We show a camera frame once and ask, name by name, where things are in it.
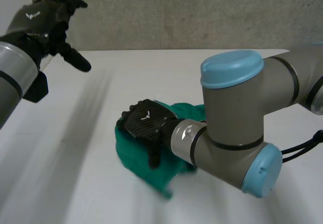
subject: white table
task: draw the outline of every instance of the white table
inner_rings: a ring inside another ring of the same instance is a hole
[[[199,66],[220,52],[85,51],[87,74],[55,57],[45,69],[49,95],[22,101],[0,131],[0,223],[322,223],[323,146],[284,164],[267,199],[199,170],[175,177],[165,201],[120,163],[121,112],[144,98],[203,103]],[[322,128],[323,117],[295,105],[265,117],[265,140],[285,149]]]

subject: black cable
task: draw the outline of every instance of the black cable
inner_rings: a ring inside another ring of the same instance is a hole
[[[303,149],[304,147],[309,146],[309,145],[310,145],[310,144],[312,144],[313,142],[314,142],[314,140],[313,140],[313,139],[310,139],[310,140],[308,140],[307,142],[304,142],[304,143],[302,143],[302,144],[300,144],[300,145],[297,145],[297,146],[295,146],[295,147],[291,147],[291,148],[285,149],[285,150],[283,150],[283,151],[282,151],[282,155],[284,155],[284,154],[288,154],[288,153],[291,153],[291,152],[295,152],[295,151],[298,151],[298,150],[301,150],[301,149]]]
[[[288,162],[290,160],[293,160],[307,153],[308,151],[312,150],[322,142],[323,142],[323,130],[320,130],[320,131],[317,131],[314,134],[313,138],[308,140],[307,142],[304,142],[303,144],[283,150],[282,155],[300,150],[299,152],[295,153],[292,156],[283,158],[283,162]]]
[[[314,142],[312,145],[305,147],[303,150],[300,150],[299,152],[295,153],[294,155],[283,158],[283,162],[288,162],[290,160],[293,160],[293,159],[307,153],[308,151],[312,150],[313,148],[315,148],[318,145],[319,145],[319,142]]]

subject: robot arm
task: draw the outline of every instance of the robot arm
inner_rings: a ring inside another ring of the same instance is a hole
[[[81,0],[38,0],[14,16],[6,35],[0,37],[0,129],[19,101],[40,101],[47,93],[47,79],[40,62],[60,53],[75,68],[87,72],[90,63],[65,42],[70,17]]]
[[[123,113],[118,126],[139,140],[148,140],[148,148],[158,144],[153,136],[159,135],[162,145],[179,158],[245,193],[265,197],[282,163],[289,160],[283,159],[283,153],[307,152],[323,141],[323,131],[304,144],[280,151],[264,142],[263,117],[296,103],[323,115],[322,76],[323,45],[267,59],[251,50],[218,54],[201,65],[206,122],[165,120],[164,114],[150,114],[148,125],[138,119],[148,109],[163,106],[143,101]]]

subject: light blue joint cap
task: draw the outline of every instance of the light blue joint cap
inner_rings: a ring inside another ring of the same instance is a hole
[[[275,185],[283,164],[280,150],[267,144],[252,162],[242,183],[242,192],[266,197]]]
[[[253,50],[217,54],[201,64],[201,84],[209,89],[241,84],[260,73],[263,65],[261,55]]]

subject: green towel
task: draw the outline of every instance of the green towel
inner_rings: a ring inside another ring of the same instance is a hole
[[[188,103],[176,103],[173,105],[159,103],[174,112],[178,118],[196,121],[205,120],[203,104],[194,106]],[[196,170],[192,168],[192,165],[173,155],[167,149],[164,149],[162,152],[160,166],[152,170],[148,166],[147,150],[142,144],[129,134],[119,131],[117,127],[115,128],[115,134],[117,154],[124,167],[160,191],[166,198],[171,198],[173,194],[168,189],[168,185],[174,176],[178,173]]]

